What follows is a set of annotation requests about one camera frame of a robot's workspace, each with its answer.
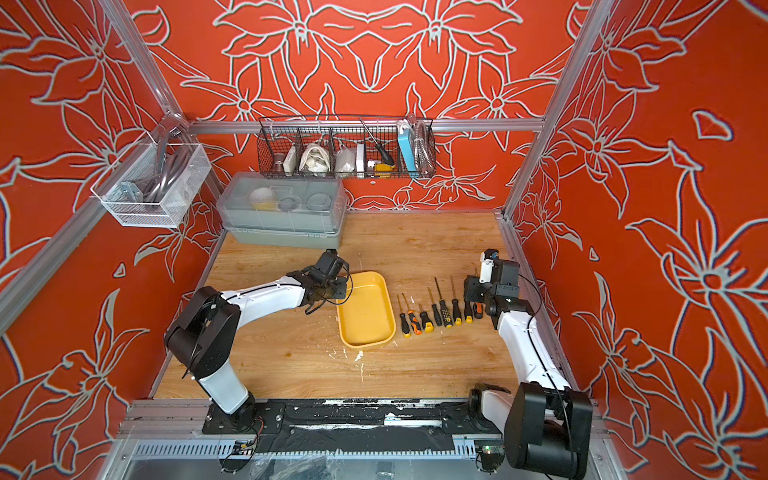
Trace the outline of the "yellow plastic tray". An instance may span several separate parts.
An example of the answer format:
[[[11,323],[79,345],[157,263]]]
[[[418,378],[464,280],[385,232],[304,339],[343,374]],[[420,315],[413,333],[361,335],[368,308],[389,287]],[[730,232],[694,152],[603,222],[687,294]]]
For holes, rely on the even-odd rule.
[[[337,320],[347,347],[365,350],[390,342],[397,327],[384,277],[375,271],[353,273]]]

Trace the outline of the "slim black screwdriver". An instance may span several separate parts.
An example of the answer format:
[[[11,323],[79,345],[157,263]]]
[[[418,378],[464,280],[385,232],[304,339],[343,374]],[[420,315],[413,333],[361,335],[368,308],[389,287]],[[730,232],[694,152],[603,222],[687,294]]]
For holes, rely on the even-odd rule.
[[[432,292],[430,287],[427,288],[427,291],[428,291],[428,295],[429,295],[430,302],[431,302],[431,310],[432,310],[432,314],[433,314],[433,317],[434,317],[435,325],[437,327],[442,327],[443,326],[442,315],[441,315],[440,309],[439,309],[439,307],[437,305],[437,302],[435,301],[433,292]]]

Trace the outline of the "stubby black yellow screwdriver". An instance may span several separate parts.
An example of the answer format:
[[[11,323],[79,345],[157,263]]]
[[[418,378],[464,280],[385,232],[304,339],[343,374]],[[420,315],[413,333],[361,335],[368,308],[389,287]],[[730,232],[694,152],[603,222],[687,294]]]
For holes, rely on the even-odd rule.
[[[419,318],[421,320],[421,329],[424,333],[431,333],[434,331],[434,324],[427,313],[426,309],[421,305],[418,304],[419,308]]]

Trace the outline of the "orange handled screwdriver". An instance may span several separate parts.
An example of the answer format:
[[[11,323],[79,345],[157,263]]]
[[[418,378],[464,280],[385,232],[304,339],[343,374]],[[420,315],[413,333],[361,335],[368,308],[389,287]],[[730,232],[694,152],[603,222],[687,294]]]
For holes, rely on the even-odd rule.
[[[405,294],[402,294],[401,297],[402,297],[402,299],[400,299],[400,301],[401,301],[401,304],[402,304],[402,308],[403,308],[403,310],[404,310],[404,312],[406,314],[406,318],[409,321],[410,330],[411,330],[411,336],[413,336],[413,335],[421,335],[422,334],[421,325],[420,325],[419,321],[417,320],[414,311],[408,308],[407,299],[405,297]]]

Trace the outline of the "long black yellow screwdriver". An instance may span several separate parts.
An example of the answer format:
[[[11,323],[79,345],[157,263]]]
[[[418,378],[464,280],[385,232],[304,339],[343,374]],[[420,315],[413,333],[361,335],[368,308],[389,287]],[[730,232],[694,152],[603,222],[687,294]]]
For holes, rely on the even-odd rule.
[[[453,323],[455,326],[459,326],[463,322],[463,314],[460,307],[459,296],[457,294],[457,290],[456,290],[456,286],[453,278],[450,278],[450,283],[451,283],[451,291],[453,295],[453,298],[451,301]]]

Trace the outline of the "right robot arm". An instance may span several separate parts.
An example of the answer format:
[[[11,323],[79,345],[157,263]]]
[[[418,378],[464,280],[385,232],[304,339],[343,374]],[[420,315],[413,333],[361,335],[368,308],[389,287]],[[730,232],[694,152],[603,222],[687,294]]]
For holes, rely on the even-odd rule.
[[[472,415],[502,434],[511,467],[583,479],[587,472],[594,407],[555,366],[538,329],[538,311],[520,297],[520,265],[495,249],[481,255],[480,270],[465,280],[465,299],[485,307],[504,341],[519,386],[477,385],[469,396]]]

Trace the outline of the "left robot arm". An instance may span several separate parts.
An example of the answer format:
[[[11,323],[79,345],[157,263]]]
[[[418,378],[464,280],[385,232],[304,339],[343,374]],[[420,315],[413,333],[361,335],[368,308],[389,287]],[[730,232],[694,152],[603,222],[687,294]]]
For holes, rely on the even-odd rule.
[[[165,347],[219,411],[239,415],[253,395],[230,362],[238,330],[283,310],[303,307],[309,315],[326,304],[343,304],[352,289],[349,264],[335,249],[324,251],[313,265],[262,285],[231,291],[205,286],[168,328]]]

